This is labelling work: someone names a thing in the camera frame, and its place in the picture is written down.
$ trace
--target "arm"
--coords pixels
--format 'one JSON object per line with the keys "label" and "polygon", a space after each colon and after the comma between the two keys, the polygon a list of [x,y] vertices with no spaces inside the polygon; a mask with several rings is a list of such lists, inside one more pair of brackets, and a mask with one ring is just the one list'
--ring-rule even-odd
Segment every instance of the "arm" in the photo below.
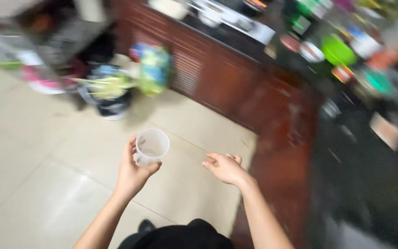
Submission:
{"label": "arm", "polygon": [[210,161],[202,165],[219,180],[237,186],[244,200],[251,238],[256,249],[293,249],[282,227],[271,212],[257,182],[240,166],[242,158],[230,154],[208,153]]}
{"label": "arm", "polygon": [[73,249],[107,249],[122,213],[131,199],[143,188],[148,178],[159,170],[161,162],[139,167],[133,161],[136,152],[136,136],[125,144],[119,167],[118,183],[110,199],[99,211]]}

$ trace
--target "beige tile floor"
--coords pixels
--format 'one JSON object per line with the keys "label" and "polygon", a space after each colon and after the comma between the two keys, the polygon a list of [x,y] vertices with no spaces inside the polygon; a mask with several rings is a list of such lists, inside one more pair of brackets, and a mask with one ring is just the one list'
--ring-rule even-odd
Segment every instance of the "beige tile floor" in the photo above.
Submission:
{"label": "beige tile floor", "polygon": [[239,191],[201,162],[208,151],[229,152],[248,167],[255,134],[172,91],[137,94],[125,120],[107,121],[0,71],[0,248],[69,248],[112,193],[124,142],[151,127],[168,135],[170,150],[110,248],[144,218],[156,226],[202,218],[228,236]]}

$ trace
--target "left hand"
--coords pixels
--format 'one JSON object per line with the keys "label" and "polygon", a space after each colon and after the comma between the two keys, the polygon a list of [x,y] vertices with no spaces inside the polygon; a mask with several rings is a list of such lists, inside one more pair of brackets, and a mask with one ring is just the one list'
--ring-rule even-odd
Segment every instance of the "left hand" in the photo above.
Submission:
{"label": "left hand", "polygon": [[136,135],[132,136],[125,144],[121,165],[119,166],[118,183],[115,192],[121,195],[130,194],[133,198],[145,185],[148,178],[156,173],[162,162],[156,162],[148,167],[139,167],[133,160],[136,153]]}

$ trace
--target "right hand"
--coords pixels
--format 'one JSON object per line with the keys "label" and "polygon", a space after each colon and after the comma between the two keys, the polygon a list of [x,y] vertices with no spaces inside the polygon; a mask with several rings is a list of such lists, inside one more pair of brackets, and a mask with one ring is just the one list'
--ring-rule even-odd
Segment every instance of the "right hand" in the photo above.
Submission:
{"label": "right hand", "polygon": [[207,157],[210,160],[202,162],[202,166],[213,172],[225,184],[240,187],[246,180],[252,179],[248,172],[240,166],[242,158],[239,155],[207,153]]}

